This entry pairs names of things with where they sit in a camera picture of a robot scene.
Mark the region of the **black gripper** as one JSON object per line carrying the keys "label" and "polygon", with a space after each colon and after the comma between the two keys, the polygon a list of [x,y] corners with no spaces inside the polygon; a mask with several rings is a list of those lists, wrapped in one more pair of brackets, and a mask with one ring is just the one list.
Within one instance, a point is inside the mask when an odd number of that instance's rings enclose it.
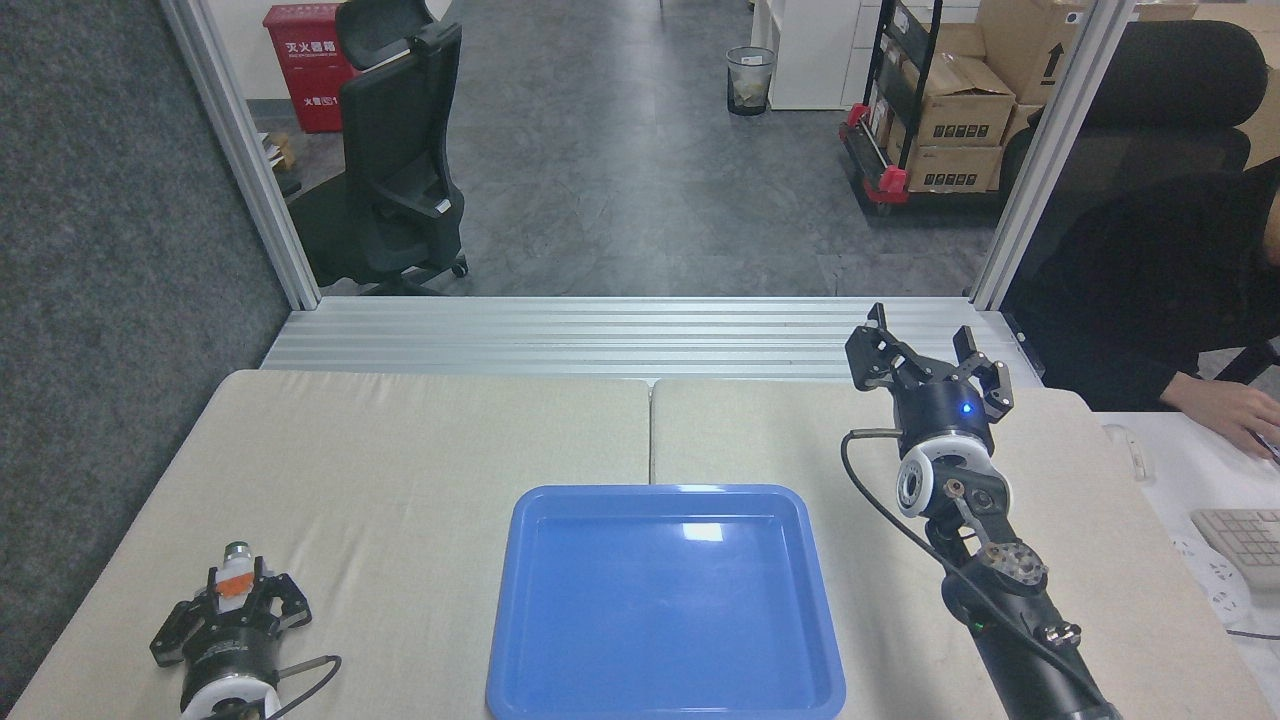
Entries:
{"label": "black gripper", "polygon": [[215,584],[216,570],[209,570],[205,587],[175,603],[150,644],[156,665],[170,667],[184,659],[184,693],[228,676],[275,687],[280,634],[312,620],[308,601],[287,571],[270,571],[265,559],[253,560],[250,614],[218,618]]}
{"label": "black gripper", "polygon": [[[995,451],[989,421],[1000,421],[1014,407],[1009,368],[977,347],[969,325],[955,333],[954,350],[955,380],[933,382],[940,378],[940,363],[920,356],[888,331],[883,304],[873,304],[867,320],[846,341],[855,387],[893,393],[900,456],[927,439],[948,434],[978,439],[988,455]],[[980,396],[968,380],[978,383]]]}

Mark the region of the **person's hand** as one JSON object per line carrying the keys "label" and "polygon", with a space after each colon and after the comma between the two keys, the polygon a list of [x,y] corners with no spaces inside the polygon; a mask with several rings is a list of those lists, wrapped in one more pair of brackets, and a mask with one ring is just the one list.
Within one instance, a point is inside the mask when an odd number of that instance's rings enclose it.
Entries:
{"label": "person's hand", "polygon": [[1258,438],[1279,442],[1277,400],[1257,388],[1179,372],[1158,398],[1252,457],[1271,459]]}

